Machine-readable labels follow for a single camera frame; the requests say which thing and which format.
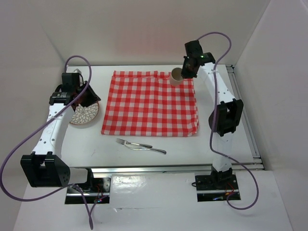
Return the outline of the beige paper cup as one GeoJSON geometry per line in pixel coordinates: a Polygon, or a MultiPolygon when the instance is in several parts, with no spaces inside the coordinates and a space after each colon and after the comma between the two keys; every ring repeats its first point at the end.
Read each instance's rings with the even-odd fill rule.
{"type": "Polygon", "coordinates": [[[169,82],[172,86],[176,87],[183,82],[183,77],[181,76],[182,69],[179,67],[174,68],[169,76],[169,82]]]}

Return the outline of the patterned ceramic plate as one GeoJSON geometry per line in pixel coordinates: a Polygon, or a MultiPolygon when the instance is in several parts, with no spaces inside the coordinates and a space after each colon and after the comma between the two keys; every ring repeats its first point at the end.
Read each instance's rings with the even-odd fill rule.
{"type": "Polygon", "coordinates": [[[92,104],[88,107],[78,105],[70,121],[71,125],[84,125],[91,122],[99,113],[99,103],[92,104]]]}

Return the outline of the silver fork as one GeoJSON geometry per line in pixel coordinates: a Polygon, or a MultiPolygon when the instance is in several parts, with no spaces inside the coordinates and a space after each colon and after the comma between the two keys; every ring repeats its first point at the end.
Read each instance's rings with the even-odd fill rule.
{"type": "Polygon", "coordinates": [[[123,139],[120,139],[120,138],[116,138],[116,142],[117,143],[120,143],[122,145],[125,145],[125,144],[133,144],[133,145],[137,145],[137,146],[142,146],[142,147],[146,147],[146,148],[152,148],[151,145],[148,145],[148,144],[142,144],[142,143],[133,143],[133,142],[129,142],[127,140],[123,140],[123,139]]]}

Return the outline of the red white checkered cloth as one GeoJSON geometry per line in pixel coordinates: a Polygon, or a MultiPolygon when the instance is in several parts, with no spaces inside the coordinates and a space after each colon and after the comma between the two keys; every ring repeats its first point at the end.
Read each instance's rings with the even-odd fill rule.
{"type": "Polygon", "coordinates": [[[114,71],[101,133],[115,136],[190,137],[199,128],[193,80],[178,86],[159,71],[114,71]]]}

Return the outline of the silver table knife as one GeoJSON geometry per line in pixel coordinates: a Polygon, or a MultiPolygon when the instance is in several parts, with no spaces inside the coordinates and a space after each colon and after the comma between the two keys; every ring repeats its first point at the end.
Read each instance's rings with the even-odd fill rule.
{"type": "Polygon", "coordinates": [[[136,151],[145,150],[145,151],[158,152],[158,153],[161,153],[161,154],[164,154],[164,155],[167,154],[167,152],[165,150],[155,149],[155,148],[148,148],[148,147],[144,147],[144,146],[126,145],[126,147],[129,148],[129,149],[132,149],[132,150],[136,150],[136,151]]]}

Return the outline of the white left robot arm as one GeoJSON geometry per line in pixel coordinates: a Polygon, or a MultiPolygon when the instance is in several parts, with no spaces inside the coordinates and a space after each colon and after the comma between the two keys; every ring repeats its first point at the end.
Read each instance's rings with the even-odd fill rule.
{"type": "Polygon", "coordinates": [[[47,125],[29,155],[23,155],[21,167],[32,187],[65,187],[71,178],[70,167],[61,160],[68,125],[77,106],[91,106],[101,99],[86,82],[80,87],[60,86],[49,99],[47,125]]]}

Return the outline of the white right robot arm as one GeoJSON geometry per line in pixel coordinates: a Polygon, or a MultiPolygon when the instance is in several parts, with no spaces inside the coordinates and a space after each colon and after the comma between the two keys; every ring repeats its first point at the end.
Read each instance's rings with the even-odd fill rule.
{"type": "Polygon", "coordinates": [[[240,123],[244,103],[229,91],[209,53],[196,58],[185,56],[181,76],[183,79],[200,77],[213,99],[216,113],[212,112],[208,122],[215,125],[212,144],[217,155],[212,163],[210,183],[216,189],[222,188],[232,178],[231,155],[233,134],[240,123]]]}

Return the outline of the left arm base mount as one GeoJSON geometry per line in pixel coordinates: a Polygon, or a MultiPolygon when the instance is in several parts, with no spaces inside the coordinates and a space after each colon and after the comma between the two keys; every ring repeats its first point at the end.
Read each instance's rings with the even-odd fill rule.
{"type": "MultiPolygon", "coordinates": [[[[79,185],[88,204],[108,204],[110,203],[111,178],[90,178],[87,182],[79,185]]],[[[82,195],[76,186],[67,189],[65,204],[83,204],[82,195]]]]}

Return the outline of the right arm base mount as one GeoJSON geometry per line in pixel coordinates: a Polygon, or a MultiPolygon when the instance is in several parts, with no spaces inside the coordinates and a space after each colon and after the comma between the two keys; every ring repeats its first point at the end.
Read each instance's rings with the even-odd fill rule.
{"type": "Polygon", "coordinates": [[[196,175],[195,182],[191,184],[196,189],[198,202],[215,202],[240,200],[237,178],[233,174],[231,179],[221,185],[215,185],[209,175],[196,175]]]}

